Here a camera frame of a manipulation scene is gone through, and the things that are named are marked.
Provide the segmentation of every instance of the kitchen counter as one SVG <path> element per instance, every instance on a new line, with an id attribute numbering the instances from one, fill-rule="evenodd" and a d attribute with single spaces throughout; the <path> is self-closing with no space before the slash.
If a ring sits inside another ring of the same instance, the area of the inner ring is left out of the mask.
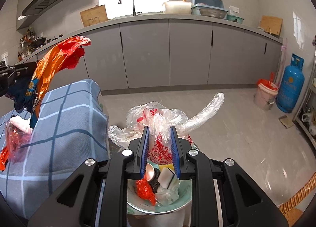
<path id="1" fill-rule="evenodd" d="M 90 38 L 91 45 L 84 47 L 75 69 L 55 74 L 50 90 L 87 78 L 106 94 L 255 85 L 277 72 L 282 46 L 282 39 L 227 20 L 150 14 L 82 28 L 19 63 L 41 60 L 52 46 L 75 35 Z"/>
<path id="2" fill-rule="evenodd" d="M 257 34 L 260 34 L 264 37 L 267 37 L 269 39 L 272 39 L 280 44 L 283 43 L 283 39 L 278 39 L 276 37 L 274 37 L 273 35 L 270 35 L 268 33 L 265 33 L 261 30 L 258 30 L 256 28 L 252 28 L 249 26 L 246 26 L 244 24 L 239 24 L 239 23 L 235 23 L 232 21 L 228 21 L 228 20 L 224 20 L 224 19 L 217 19 L 214 17 L 209 17 L 209 16 L 198 16 L 198 15 L 176 15 L 176 14 L 150 14 L 150 15 L 140 15 L 140 16 L 129 16 L 129 17 L 123 17 L 123 18 L 119 18 L 119 19 L 115 19 L 115 20 L 109 20 L 106 22 L 102 22 L 99 24 L 94 24 L 85 28 L 82 28 L 80 30 L 77 30 L 75 32 L 72 32 L 68 35 L 65 35 L 61 38 L 58 38 L 57 40 L 54 40 L 48 44 L 46 44 L 45 46 L 39 48 L 38 50 L 36 50 L 35 52 L 33 52 L 32 54 L 30 54 L 27 58 L 23 59 L 22 61 L 18 62 L 18 64 L 21 64 L 23 62 L 25 62 L 26 60 L 29 60 L 30 57 L 35 56 L 36 54 L 39 54 L 41 51 L 54 46 L 55 44 L 69 38 L 72 36 L 76 36 L 76 35 L 80 35 L 82 33 L 91 31 L 91 30 L 95 30 L 95 29 L 99 29 L 102 27 L 106 27 L 106 26 L 111 26 L 111 25 L 116 25 L 116 24 L 123 24 L 123 23 L 128 23 L 128 22 L 135 22 L 135 21 L 143 21 L 143 20 L 156 20 L 156 19 L 182 19 L 182 20 L 198 20 L 198 21 L 204 21 L 204 22 L 211 22 L 211 23 L 218 23 L 218 24 L 225 24 L 225 25 L 229 25 L 229 26 L 233 26 L 233 27 L 238 27 L 250 32 L 254 32 Z"/>

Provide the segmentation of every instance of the countertop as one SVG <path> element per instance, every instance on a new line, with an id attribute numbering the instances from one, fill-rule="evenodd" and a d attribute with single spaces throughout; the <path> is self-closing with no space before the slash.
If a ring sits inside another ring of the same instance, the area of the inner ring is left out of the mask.
<path id="1" fill-rule="evenodd" d="M 36 54 L 40 53 L 41 51 L 54 46 L 55 44 L 69 38 L 72 36 L 76 36 L 76 35 L 80 35 L 83 34 L 85 32 L 91 31 L 91 30 L 95 30 L 95 29 L 99 29 L 99 28 L 103 28 L 106 26 L 111 26 L 111 25 L 115 25 L 115 24 L 122 24 L 122 23 L 128 23 L 128 22 L 135 22 L 135 21 L 143 21 L 143 20 L 158 20 L 158 19 L 182 19 L 182 20 L 198 20 L 198 21 L 205 21 L 205 22 L 212 22 L 212 23 L 218 23 L 218 24 L 225 24 L 225 25 L 230 25 L 230 26 L 234 26 L 234 27 L 238 27 L 247 31 L 251 31 L 257 34 L 260 34 L 262 36 L 265 36 L 267 38 L 270 38 L 276 42 L 279 43 L 283 43 L 282 39 L 278 39 L 268 33 L 265 33 L 261 30 L 258 30 L 256 28 L 252 28 L 249 26 L 246 26 L 244 24 L 238 24 L 232 21 L 228 21 L 228 20 L 224 20 L 224 19 L 217 19 L 214 17 L 209 17 L 209 16 L 199 16 L 199 15 L 176 15 L 176 14 L 150 14 L 150 15 L 140 15 L 140 16 L 128 16 L 128 17 L 123 17 L 123 18 L 118 18 L 118 19 L 114 19 L 114 20 L 109 20 L 106 22 L 102 22 L 99 24 L 94 24 L 91 26 L 87 26 L 84 27 L 80 30 L 77 30 L 75 32 L 72 32 L 68 35 L 65 35 L 61 38 L 58 38 L 46 45 L 44 45 L 43 47 L 39 48 L 38 50 L 36 50 L 35 52 L 33 52 L 32 54 L 30 54 L 27 58 L 23 59 L 22 61 L 18 62 L 17 64 L 21 64 L 23 62 L 25 62 L 26 60 L 30 59 L 30 57 L 35 56 Z"/>

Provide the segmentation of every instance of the range hood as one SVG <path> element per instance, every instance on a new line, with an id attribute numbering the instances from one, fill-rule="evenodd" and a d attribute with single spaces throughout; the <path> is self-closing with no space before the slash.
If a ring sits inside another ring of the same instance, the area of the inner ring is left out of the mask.
<path id="1" fill-rule="evenodd" d="M 23 11 L 21 16 L 26 16 L 23 20 L 19 20 L 17 30 L 28 27 L 32 22 L 40 17 L 47 10 L 52 8 L 62 0 L 33 0 Z"/>

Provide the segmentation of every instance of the white plastic basin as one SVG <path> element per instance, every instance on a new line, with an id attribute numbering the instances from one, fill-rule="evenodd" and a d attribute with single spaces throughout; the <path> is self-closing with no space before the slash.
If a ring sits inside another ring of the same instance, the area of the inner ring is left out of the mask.
<path id="1" fill-rule="evenodd" d="M 192 5 L 187 1 L 166 1 L 162 4 L 162 12 L 164 14 L 190 15 Z"/>

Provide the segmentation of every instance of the blue plaid tablecloth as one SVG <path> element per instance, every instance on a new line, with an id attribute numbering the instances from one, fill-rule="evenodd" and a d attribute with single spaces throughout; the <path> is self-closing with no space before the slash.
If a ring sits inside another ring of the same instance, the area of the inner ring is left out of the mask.
<path id="1" fill-rule="evenodd" d="M 99 106 L 99 92 L 96 82 L 85 79 L 45 95 L 31 142 L 21 147 L 24 160 L 0 172 L 0 191 L 17 215 L 29 219 L 87 158 L 108 159 L 108 116 Z M 0 118 L 0 149 L 12 114 L 30 117 L 26 110 L 13 110 Z"/>

